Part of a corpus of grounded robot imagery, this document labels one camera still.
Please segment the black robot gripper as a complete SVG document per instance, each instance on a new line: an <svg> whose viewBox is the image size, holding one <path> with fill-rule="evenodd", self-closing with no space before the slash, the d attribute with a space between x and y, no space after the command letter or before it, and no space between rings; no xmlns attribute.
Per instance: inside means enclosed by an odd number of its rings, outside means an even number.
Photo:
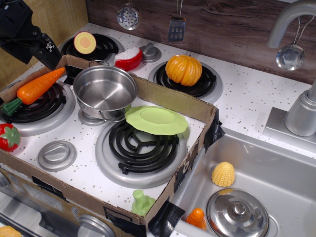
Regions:
<svg viewBox="0 0 316 237"><path fill-rule="evenodd" d="M28 64L36 57L50 70L55 70L62 55L54 41L32 24L33 11L22 0L0 2L0 47Z"/></svg>

